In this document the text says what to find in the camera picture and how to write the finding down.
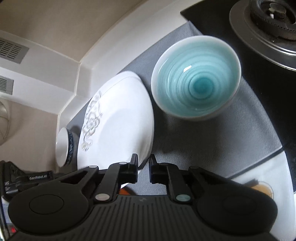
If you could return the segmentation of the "brown round plate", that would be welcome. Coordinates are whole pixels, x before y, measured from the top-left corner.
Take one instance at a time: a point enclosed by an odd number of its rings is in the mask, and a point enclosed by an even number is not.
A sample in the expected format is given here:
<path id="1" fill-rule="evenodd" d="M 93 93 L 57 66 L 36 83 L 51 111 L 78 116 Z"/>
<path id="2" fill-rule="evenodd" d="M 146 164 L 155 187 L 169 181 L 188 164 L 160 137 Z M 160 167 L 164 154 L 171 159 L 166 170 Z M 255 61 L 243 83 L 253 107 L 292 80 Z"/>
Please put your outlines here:
<path id="1" fill-rule="evenodd" d="M 123 187 L 119 190 L 119 195 L 134 195 L 134 192 L 128 187 Z"/>

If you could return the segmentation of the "blue patterned white bowl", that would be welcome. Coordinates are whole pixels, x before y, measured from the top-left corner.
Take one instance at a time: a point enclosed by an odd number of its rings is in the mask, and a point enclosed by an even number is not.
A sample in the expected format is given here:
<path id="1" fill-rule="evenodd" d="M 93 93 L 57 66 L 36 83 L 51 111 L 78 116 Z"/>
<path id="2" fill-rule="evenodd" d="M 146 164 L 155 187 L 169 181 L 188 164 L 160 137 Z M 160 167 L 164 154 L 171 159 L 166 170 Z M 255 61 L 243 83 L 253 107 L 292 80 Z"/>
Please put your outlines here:
<path id="1" fill-rule="evenodd" d="M 67 128 L 60 129 L 55 147 L 55 159 L 58 167 L 68 166 L 73 158 L 74 138 L 72 132 Z"/>

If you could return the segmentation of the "black gas stove top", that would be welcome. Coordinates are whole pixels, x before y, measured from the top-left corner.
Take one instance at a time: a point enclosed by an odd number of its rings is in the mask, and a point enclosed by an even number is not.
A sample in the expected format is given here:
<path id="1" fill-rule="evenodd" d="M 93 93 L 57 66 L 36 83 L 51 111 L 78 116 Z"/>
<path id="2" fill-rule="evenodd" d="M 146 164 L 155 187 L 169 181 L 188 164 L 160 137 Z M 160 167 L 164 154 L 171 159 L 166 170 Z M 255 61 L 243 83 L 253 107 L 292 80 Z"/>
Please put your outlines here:
<path id="1" fill-rule="evenodd" d="M 295 170 L 295 71 L 282 68 L 250 49 L 234 33 L 229 12 L 238 1 L 200 1 L 181 11 L 205 35 L 227 42 L 237 52 L 242 75 L 264 106 Z"/>

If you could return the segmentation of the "grey wall vent lower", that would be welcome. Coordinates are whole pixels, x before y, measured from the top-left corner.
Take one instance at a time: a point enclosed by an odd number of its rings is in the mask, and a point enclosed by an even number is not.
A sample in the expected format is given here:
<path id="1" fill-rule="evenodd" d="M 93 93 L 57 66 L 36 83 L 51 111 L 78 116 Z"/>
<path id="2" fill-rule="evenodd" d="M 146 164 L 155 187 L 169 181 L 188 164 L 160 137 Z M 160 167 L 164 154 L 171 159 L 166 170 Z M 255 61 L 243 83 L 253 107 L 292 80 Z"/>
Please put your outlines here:
<path id="1" fill-rule="evenodd" d="M 13 94 L 14 80 L 0 76 L 0 91 L 9 95 Z"/>

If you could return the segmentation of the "small white floral plate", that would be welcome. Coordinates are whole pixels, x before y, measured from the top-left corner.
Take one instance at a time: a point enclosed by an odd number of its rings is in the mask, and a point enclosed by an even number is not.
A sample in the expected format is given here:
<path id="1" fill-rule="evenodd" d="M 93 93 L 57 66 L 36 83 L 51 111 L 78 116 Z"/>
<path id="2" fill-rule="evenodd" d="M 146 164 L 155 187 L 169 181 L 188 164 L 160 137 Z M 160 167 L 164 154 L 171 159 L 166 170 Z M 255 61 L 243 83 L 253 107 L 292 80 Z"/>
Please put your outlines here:
<path id="1" fill-rule="evenodd" d="M 77 168 L 129 162 L 142 169 L 154 141 L 154 111 L 141 78 L 132 71 L 112 77 L 88 103 L 78 144 Z"/>

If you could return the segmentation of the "grey patterned table mat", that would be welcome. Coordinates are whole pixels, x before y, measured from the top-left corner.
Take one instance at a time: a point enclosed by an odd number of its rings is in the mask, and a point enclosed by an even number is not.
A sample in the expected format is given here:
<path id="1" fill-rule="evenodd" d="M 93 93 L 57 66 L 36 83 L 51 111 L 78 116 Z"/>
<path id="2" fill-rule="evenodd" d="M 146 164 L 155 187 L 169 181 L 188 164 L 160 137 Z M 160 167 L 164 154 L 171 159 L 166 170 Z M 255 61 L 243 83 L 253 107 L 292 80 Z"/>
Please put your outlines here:
<path id="1" fill-rule="evenodd" d="M 159 163 L 171 163 L 181 170 L 201 167 L 225 178 L 239 175 L 243 182 L 251 179 L 276 184 L 276 168 L 284 157 L 276 131 L 259 99 L 245 80 L 230 105 L 219 115 L 204 121 L 189 121 L 163 112 L 151 93 L 151 76 L 159 57 L 176 42 L 200 35 L 192 23 L 186 23 L 138 56 L 126 71 L 137 74 L 152 102 L 154 111 L 154 141 L 151 154 Z M 74 118 L 79 130 L 86 108 Z M 166 187 L 152 184 L 148 160 L 139 168 L 138 180 L 128 187 L 137 195 L 165 195 Z"/>

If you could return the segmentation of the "grey wall vent upper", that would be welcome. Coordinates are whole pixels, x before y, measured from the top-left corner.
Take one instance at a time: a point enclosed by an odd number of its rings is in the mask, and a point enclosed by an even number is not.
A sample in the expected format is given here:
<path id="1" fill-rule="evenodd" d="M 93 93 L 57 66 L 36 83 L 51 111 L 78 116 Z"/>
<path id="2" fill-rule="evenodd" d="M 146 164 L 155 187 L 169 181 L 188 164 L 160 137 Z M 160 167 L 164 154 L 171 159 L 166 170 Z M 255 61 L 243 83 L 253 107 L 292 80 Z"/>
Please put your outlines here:
<path id="1" fill-rule="evenodd" d="M 0 38 L 0 57 L 21 64 L 29 48 L 15 42 Z"/>

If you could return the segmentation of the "turquoise glazed ceramic bowl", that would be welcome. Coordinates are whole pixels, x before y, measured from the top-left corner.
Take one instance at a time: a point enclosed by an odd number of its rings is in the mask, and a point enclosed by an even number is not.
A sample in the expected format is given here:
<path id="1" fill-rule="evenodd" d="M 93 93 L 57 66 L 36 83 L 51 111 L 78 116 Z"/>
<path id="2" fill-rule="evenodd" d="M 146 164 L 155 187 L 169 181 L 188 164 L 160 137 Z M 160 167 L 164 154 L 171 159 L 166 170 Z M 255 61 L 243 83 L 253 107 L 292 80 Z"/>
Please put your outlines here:
<path id="1" fill-rule="evenodd" d="M 240 59 L 229 44 L 212 36 L 192 36 L 159 57 L 152 71 L 151 92 L 163 112 L 201 121 L 229 106 L 241 77 Z"/>

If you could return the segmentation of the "grey wall vent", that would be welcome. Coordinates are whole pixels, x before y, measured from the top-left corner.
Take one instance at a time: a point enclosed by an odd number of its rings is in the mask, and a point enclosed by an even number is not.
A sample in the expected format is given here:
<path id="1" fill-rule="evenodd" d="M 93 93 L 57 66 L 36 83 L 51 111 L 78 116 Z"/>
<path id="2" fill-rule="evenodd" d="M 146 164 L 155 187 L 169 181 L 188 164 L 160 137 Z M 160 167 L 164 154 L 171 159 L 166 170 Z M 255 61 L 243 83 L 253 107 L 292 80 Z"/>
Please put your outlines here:
<path id="1" fill-rule="evenodd" d="M 29 48 L 15 42 L 0 38 L 0 57 L 21 64 Z"/>
<path id="2" fill-rule="evenodd" d="M 13 94 L 14 80 L 0 76 L 0 91 L 9 95 Z"/>

